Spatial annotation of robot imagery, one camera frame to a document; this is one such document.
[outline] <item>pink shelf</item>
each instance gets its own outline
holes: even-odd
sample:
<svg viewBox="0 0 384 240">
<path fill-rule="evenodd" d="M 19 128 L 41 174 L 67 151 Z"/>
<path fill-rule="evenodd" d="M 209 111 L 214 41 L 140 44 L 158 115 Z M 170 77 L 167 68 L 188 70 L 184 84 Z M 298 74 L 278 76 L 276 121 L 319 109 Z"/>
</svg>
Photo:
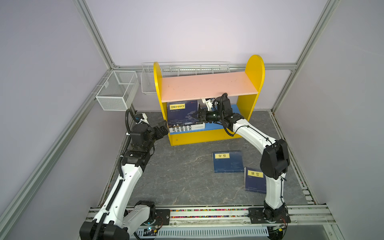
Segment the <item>pink shelf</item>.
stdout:
<svg viewBox="0 0 384 240">
<path fill-rule="evenodd" d="M 180 76 L 162 79 L 161 102 L 257 94 L 245 72 Z"/>
</svg>

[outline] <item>white book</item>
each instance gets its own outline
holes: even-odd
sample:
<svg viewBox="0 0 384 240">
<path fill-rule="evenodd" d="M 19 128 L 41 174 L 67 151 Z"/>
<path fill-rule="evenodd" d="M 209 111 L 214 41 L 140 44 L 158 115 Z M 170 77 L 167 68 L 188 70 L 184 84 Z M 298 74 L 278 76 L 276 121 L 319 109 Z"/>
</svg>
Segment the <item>white book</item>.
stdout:
<svg viewBox="0 0 384 240">
<path fill-rule="evenodd" d="M 169 128 L 169 132 L 188 132 L 193 130 L 205 129 L 205 123 L 200 122 L 193 125 L 173 126 Z"/>
</svg>

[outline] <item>white mesh basket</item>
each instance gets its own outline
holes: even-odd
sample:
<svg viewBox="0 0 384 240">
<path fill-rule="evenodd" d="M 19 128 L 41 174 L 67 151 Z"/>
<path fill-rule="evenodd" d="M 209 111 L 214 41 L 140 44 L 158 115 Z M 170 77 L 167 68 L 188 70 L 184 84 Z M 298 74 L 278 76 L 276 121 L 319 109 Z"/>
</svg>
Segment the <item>white mesh basket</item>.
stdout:
<svg viewBox="0 0 384 240">
<path fill-rule="evenodd" d="M 96 94 L 96 99 L 103 110 L 127 110 L 139 88 L 135 71 L 112 71 Z"/>
<path fill-rule="evenodd" d="M 156 94 L 155 79 L 153 76 L 153 63 L 142 63 L 141 91 L 146 95 Z M 164 78 L 212 74 L 229 73 L 229 62 L 179 62 L 179 63 L 159 63 L 161 75 Z"/>
</svg>

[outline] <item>white wall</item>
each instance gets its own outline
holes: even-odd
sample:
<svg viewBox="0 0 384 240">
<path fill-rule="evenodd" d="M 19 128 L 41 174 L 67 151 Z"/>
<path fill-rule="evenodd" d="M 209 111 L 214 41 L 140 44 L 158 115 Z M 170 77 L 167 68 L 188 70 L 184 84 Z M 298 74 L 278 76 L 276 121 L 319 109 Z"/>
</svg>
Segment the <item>white wall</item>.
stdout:
<svg viewBox="0 0 384 240">
<path fill-rule="evenodd" d="M 279 95 L 284 83 L 290 74 L 289 70 L 267 70 L 265 71 L 264 85 L 257 99 L 255 110 L 272 109 L 277 96 Z M 231 97 L 231 102 L 236 103 L 237 97 Z M 133 100 L 133 105 L 139 111 L 161 111 L 157 95 L 145 95 L 139 89 Z"/>
<path fill-rule="evenodd" d="M 277 117 L 345 239 L 382 239 L 384 2 L 341 1 Z"/>
<path fill-rule="evenodd" d="M 71 0 L 1 1 L 0 33 L 1 214 L 106 66 Z"/>
<path fill-rule="evenodd" d="M 296 62 L 326 0 L 87 0 L 116 65 Z"/>
<path fill-rule="evenodd" d="M 77 240 L 107 184 L 124 129 L 124 112 L 96 103 L 7 239 Z"/>
</svg>

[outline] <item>yellow bottom board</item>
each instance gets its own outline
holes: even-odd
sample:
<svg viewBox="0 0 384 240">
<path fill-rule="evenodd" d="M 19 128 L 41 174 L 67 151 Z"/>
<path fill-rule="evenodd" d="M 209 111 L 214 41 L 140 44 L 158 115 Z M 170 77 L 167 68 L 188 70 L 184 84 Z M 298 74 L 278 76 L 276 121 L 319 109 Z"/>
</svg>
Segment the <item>yellow bottom board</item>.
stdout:
<svg viewBox="0 0 384 240">
<path fill-rule="evenodd" d="M 226 140 L 239 138 L 240 135 L 236 134 L 233 137 L 229 136 L 224 129 L 216 129 L 209 131 L 201 131 L 201 132 L 187 132 L 180 134 L 170 135 L 168 133 L 169 142 L 171 146 L 184 145 L 184 144 L 192 144 L 198 142 L 211 142 L 218 140 Z"/>
</svg>

